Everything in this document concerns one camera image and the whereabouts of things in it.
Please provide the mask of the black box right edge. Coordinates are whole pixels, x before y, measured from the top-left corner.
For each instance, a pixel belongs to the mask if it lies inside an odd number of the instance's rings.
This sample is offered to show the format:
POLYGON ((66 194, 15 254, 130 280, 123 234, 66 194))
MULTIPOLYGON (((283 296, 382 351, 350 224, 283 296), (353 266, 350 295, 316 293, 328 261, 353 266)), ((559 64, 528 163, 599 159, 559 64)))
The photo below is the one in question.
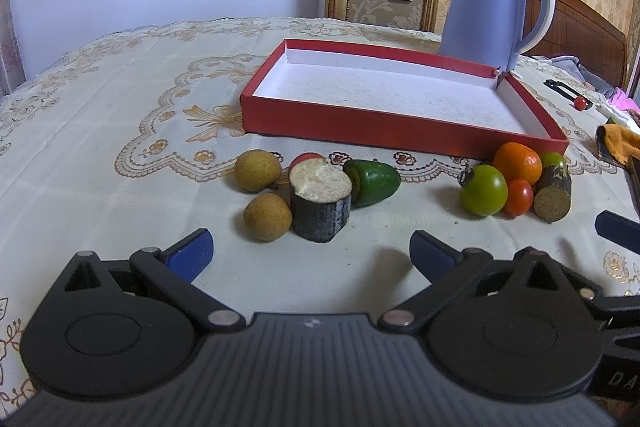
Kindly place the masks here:
POLYGON ((640 159, 630 156, 627 160, 627 171, 630 176, 631 190, 636 205, 640 205, 640 159))

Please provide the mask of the green tomato with stem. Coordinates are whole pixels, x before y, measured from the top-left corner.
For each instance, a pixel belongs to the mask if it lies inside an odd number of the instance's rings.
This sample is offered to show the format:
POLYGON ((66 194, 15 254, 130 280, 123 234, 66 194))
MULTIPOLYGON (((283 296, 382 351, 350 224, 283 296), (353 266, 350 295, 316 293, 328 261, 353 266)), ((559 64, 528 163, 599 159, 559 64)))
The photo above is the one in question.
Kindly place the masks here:
POLYGON ((488 164, 466 168, 459 176, 460 202, 478 217, 499 212, 508 199, 508 184, 502 173, 488 164))

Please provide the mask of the dark green avocado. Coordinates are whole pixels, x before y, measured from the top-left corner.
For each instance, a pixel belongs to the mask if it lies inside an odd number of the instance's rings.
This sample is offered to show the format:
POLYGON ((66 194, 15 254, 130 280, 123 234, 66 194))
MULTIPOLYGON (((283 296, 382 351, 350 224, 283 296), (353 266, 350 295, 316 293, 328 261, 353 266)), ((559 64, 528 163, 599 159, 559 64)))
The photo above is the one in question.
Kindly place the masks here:
POLYGON ((351 159, 343 166, 352 181, 352 205, 370 206, 394 195, 401 179, 391 165, 375 160, 351 159))

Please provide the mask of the cream lace tablecloth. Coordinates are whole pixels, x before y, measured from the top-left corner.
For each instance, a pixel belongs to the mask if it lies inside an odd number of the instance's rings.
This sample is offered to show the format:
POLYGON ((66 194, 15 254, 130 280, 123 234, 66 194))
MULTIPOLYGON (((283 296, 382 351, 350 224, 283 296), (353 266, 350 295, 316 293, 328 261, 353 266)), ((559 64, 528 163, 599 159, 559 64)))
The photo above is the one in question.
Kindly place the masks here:
POLYGON ((614 296, 639 289, 639 259, 602 239, 603 210, 636 214, 626 173, 598 157, 603 116, 578 112, 550 90, 561 69, 518 61, 526 89, 560 125, 573 181, 572 208, 549 225, 533 213, 475 219, 459 202, 466 160, 247 134, 240 95, 284 40, 326 39, 433 52, 430 32, 339 20, 250 18, 174 23, 118 32, 70 52, 1 104, 1 412, 34 393, 18 353, 23 329, 70 257, 89 249, 127 258, 165 248, 198 228, 215 239, 198 286, 244 315, 256 311, 366 312, 378 317, 420 291, 408 257, 422 229, 457 248, 497 258, 534 246, 614 296), (393 165, 401 188, 355 210, 326 244, 285 234, 259 243, 244 228, 250 195, 232 168, 247 150, 288 165, 303 153, 334 164, 393 165))

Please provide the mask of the black frame tool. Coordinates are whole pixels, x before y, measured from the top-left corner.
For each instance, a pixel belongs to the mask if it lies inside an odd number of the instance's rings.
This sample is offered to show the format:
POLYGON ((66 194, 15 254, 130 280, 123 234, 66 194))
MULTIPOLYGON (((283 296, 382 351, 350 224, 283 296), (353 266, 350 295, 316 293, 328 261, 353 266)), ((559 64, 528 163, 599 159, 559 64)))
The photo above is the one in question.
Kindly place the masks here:
POLYGON ((563 98, 566 98, 568 101, 570 101, 570 103, 572 103, 573 106, 574 106, 575 98, 577 98, 578 96, 582 96, 587 101, 587 108, 585 110, 590 109, 592 107, 592 102, 589 101, 588 98, 585 98, 583 95, 579 94, 575 89, 573 89, 570 86, 567 86, 567 84, 562 81, 546 79, 544 80, 544 85, 547 86, 549 89, 555 91, 557 94, 561 95, 563 98))

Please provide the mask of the orange tangerine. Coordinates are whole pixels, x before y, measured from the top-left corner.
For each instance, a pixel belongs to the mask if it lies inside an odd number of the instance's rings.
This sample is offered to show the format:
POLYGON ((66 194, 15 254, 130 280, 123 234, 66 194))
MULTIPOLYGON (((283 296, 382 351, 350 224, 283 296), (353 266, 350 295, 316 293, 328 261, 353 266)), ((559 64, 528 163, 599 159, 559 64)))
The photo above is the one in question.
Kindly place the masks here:
POLYGON ((492 165, 508 182, 523 179, 530 185, 535 185, 542 173, 539 155, 530 147, 516 142, 502 144, 495 153, 492 165))

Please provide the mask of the red cherry tomato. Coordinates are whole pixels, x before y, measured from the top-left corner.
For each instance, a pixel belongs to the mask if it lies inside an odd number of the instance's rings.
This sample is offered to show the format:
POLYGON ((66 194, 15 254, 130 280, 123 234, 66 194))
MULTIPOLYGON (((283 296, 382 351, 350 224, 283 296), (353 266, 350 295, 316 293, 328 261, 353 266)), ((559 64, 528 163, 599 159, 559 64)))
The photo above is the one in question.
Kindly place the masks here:
POLYGON ((532 207, 533 200, 533 187, 524 179, 513 179, 508 183, 508 198, 502 211, 510 217, 520 217, 532 207))
POLYGON ((308 159, 326 159, 326 158, 324 158, 321 154, 314 153, 314 152, 299 154, 291 161, 291 164, 288 166, 288 171, 291 171, 295 166, 297 166, 301 162, 308 159))

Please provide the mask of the blue electric kettle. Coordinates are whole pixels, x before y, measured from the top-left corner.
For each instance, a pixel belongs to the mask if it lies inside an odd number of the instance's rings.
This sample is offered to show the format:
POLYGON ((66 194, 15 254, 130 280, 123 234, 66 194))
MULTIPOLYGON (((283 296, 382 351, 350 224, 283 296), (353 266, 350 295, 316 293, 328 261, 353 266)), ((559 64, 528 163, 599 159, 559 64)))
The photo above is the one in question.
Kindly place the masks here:
POLYGON ((544 38, 554 10, 555 0, 540 0, 534 27, 525 32, 526 0, 450 0, 439 53, 510 72, 544 38))

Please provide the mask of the large sugarcane piece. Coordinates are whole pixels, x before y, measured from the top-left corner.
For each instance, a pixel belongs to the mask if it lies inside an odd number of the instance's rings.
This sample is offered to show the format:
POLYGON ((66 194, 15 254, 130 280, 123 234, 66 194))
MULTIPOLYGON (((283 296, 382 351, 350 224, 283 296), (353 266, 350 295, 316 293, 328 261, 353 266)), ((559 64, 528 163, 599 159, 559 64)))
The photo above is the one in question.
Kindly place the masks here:
POLYGON ((299 162, 288 175, 292 228, 303 239, 329 243, 346 225, 352 207, 352 180, 323 158, 299 162))

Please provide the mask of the brown longan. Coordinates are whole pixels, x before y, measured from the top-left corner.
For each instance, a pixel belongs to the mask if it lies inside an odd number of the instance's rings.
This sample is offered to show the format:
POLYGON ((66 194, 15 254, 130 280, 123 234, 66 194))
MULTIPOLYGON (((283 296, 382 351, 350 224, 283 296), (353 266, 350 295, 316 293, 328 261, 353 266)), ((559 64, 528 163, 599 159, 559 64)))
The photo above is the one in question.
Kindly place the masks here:
POLYGON ((292 212, 278 194, 260 194, 246 206, 243 222, 255 239, 272 242, 291 228, 292 212))
POLYGON ((276 182, 281 172, 276 155, 266 150, 248 150, 235 161, 234 179, 242 190, 258 193, 276 182))

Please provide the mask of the small red ball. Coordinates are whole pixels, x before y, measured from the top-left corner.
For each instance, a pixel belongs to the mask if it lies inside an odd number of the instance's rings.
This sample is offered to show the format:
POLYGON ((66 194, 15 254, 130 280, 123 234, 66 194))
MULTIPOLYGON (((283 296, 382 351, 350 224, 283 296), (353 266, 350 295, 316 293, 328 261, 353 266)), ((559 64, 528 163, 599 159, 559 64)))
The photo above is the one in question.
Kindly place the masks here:
POLYGON ((585 110, 587 108, 587 101, 582 96, 578 96, 574 100, 574 107, 577 110, 585 110))

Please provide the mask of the orange cloth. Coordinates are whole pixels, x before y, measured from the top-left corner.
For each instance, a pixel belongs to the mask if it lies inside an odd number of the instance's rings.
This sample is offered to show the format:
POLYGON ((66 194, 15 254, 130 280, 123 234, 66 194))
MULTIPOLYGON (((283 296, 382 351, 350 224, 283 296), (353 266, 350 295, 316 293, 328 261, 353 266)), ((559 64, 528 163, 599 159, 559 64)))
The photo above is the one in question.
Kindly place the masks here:
POLYGON ((611 156, 626 165, 628 159, 640 158, 640 135, 620 126, 619 124, 602 124, 598 127, 597 137, 611 156))

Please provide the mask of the pink patterned curtain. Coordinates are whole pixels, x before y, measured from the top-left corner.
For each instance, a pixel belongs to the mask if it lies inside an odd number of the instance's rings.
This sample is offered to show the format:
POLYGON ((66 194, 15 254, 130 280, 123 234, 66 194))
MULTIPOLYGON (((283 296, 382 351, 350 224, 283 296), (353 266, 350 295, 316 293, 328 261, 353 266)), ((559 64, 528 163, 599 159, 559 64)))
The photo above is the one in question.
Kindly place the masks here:
POLYGON ((0 84, 8 95, 25 81, 20 49, 15 37, 10 0, 0 0, 0 84))

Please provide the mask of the small sugarcane piece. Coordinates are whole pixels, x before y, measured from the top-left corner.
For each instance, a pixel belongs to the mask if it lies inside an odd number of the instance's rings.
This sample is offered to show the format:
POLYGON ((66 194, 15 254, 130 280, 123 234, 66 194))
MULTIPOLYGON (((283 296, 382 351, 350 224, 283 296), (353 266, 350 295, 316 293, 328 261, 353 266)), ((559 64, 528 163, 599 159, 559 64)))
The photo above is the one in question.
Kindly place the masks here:
POLYGON ((565 167, 550 165, 542 169, 536 183, 533 210, 548 223, 562 220, 572 205, 572 179, 565 167))

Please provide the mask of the red shallow cardboard box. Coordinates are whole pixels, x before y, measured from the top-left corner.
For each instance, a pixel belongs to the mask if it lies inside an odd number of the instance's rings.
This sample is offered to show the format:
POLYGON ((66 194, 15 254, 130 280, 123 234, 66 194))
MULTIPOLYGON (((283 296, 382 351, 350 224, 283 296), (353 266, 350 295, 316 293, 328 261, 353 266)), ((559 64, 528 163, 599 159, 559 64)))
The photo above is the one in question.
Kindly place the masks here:
POLYGON ((506 142, 564 153, 551 115, 510 74, 374 44, 285 39, 240 95, 246 131, 489 159, 506 142))

